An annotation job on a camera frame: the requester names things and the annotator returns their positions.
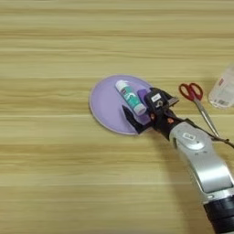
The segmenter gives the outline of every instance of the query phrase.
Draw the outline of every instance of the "scissors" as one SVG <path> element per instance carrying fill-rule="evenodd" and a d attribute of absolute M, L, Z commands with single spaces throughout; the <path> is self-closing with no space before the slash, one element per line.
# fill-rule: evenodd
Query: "scissors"
<path fill-rule="evenodd" d="M 202 117 L 207 122 L 207 125 L 209 126 L 210 130 L 213 132 L 213 134 L 215 134 L 217 137 L 219 137 L 218 131 L 217 131 L 214 123 L 211 121 L 210 117 L 208 116 L 207 111 L 205 110 L 205 108 L 202 106 L 202 104 L 200 102 L 202 100 L 202 97 L 203 97 L 203 91 L 202 91 L 201 87 L 196 83 L 190 83 L 190 84 L 182 83 L 179 86 L 179 91 L 186 99 L 193 101 L 195 103 L 195 105 L 198 107 Z"/>

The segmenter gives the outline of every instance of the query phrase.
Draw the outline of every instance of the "purple plate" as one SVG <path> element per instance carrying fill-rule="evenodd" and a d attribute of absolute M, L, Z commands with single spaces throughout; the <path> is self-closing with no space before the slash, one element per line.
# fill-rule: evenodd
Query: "purple plate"
<path fill-rule="evenodd" d="M 127 75 L 115 75 L 101 80 L 90 94 L 91 112 L 101 125 L 111 131 L 121 134 L 137 134 L 124 116 L 122 105 L 129 106 L 115 88 L 115 83 L 118 80 L 129 81 L 135 93 L 141 89 L 149 91 L 151 87 L 149 83 Z M 143 124 L 149 122 L 147 115 L 140 117 L 134 115 L 134 117 Z"/>

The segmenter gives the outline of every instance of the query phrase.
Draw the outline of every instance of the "clear plastic cup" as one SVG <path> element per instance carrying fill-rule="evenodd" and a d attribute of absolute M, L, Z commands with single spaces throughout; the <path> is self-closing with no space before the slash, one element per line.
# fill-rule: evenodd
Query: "clear plastic cup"
<path fill-rule="evenodd" d="M 234 105 L 234 65 L 229 66 L 217 80 L 208 100 L 214 107 L 222 109 Z"/>

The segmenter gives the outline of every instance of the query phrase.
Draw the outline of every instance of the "silver robot arm segment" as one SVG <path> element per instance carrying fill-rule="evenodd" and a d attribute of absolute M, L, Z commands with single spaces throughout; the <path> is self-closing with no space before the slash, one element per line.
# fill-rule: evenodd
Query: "silver robot arm segment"
<path fill-rule="evenodd" d="M 169 139 L 188 166 L 216 233 L 234 233 L 234 182 L 210 136 L 181 122 L 173 128 Z"/>

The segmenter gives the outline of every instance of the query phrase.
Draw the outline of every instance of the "glue stick cap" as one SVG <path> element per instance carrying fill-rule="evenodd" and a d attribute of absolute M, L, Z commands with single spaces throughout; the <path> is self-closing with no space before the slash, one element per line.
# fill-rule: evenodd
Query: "glue stick cap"
<path fill-rule="evenodd" d="M 115 84 L 115 87 L 118 91 L 121 91 L 122 89 L 124 89 L 125 87 L 127 87 L 127 81 L 125 80 L 118 80 Z"/>
<path fill-rule="evenodd" d="M 133 110 L 138 116 L 140 116 L 146 112 L 146 107 L 142 103 L 140 103 L 137 106 L 135 106 Z"/>

